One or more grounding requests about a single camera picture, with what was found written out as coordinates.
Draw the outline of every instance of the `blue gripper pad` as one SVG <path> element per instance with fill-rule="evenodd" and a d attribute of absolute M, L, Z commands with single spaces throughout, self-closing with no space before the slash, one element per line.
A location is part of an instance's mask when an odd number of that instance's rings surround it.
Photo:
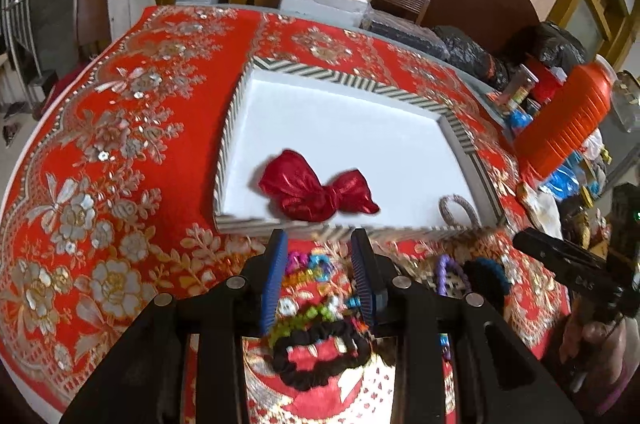
<path fill-rule="evenodd" d="M 260 333 L 267 335 L 276 319 L 276 308 L 280 298 L 282 277 L 287 266 L 287 233 L 275 229 L 271 233 L 269 243 L 264 251 L 264 258 L 269 267 L 262 295 L 260 296 Z"/>
<path fill-rule="evenodd" d="M 374 327 L 378 322 L 376 315 L 386 308 L 388 293 L 364 229 L 355 229 L 351 233 L 351 265 L 362 317 L 369 327 Z"/>

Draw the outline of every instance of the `bow knot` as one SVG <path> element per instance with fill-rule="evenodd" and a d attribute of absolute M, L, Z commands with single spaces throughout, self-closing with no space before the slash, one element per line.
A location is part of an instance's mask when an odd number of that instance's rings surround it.
<path fill-rule="evenodd" d="M 267 164 L 258 186 L 292 220 L 324 222 L 338 210 L 367 214 L 380 210 L 357 169 L 345 171 L 323 186 L 305 158 L 290 149 Z"/>

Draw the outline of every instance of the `black device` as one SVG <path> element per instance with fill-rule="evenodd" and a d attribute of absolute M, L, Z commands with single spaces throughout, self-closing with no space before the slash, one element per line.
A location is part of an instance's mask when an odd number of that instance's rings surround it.
<path fill-rule="evenodd" d="M 274 231 L 250 258 L 206 294 L 162 293 L 135 319 L 85 382 L 61 424 L 180 420 L 189 334 L 200 334 L 198 424 L 248 424 L 242 336 L 259 337 L 274 320 L 286 236 Z M 550 374 L 482 296 L 439 296 L 402 276 L 353 231 L 351 263 L 365 321 L 375 338 L 395 338 L 394 424 L 446 420 L 440 333 L 449 334 L 460 423 L 578 424 L 582 419 Z"/>
<path fill-rule="evenodd" d="M 621 184 L 612 192 L 611 238 L 607 259 L 535 229 L 515 235 L 513 246 L 541 261 L 556 281 L 581 296 L 577 314 L 581 324 L 618 322 L 635 318 L 640 310 L 640 188 Z M 582 343 L 568 361 L 566 389 L 576 393 L 593 367 L 597 349 Z"/>

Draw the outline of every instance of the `open box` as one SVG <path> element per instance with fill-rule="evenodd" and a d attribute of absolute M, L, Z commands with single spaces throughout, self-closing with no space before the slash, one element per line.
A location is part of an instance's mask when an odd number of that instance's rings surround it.
<path fill-rule="evenodd" d="M 289 220 L 257 187 L 284 149 L 302 154 L 322 184 L 357 168 L 377 214 L 338 212 L 323 223 Z M 438 200 L 458 194 L 481 227 L 450 204 L 461 225 L 447 226 Z M 504 210 L 476 148 L 446 106 L 373 80 L 321 67 L 254 58 L 225 119 L 214 188 L 219 232 L 346 240 L 355 227 L 372 239 L 438 239 L 495 229 Z"/>

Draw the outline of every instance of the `floral pattern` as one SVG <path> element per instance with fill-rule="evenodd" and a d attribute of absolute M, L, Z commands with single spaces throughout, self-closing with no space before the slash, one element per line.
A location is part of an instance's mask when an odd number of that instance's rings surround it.
<path fill-rule="evenodd" d="M 0 222 L 0 354 L 11 369 L 62 411 L 157 292 L 178 298 L 206 292 L 264 251 L 265 242 L 255 238 L 218 234 L 211 213 L 221 122 L 253 55 L 362 75 L 453 109 L 511 225 L 473 241 L 378 245 L 420 274 L 442 252 L 501 260 L 514 285 L 510 323 L 540 354 L 548 328 L 567 310 L 566 291 L 511 247 L 510 233 L 527 223 L 512 195 L 517 168 L 454 70 L 366 34 L 306 20 L 163 6 L 148 10 L 81 74 L 42 119 L 18 164 Z M 322 247 L 335 260 L 347 253 L 339 244 Z M 348 276 L 334 283 L 319 285 L 318 294 L 346 289 Z M 298 302 L 316 296 L 310 289 L 298 294 Z M 260 354 L 249 347 L 245 355 L 253 422 L 313 422 L 305 417 L 313 398 L 274 384 Z M 190 356 L 185 422 L 194 415 L 194 368 Z M 392 379 L 379 364 L 341 379 L 327 392 L 332 413 L 315 418 L 356 423 L 383 414 L 390 399 L 377 387 Z"/>

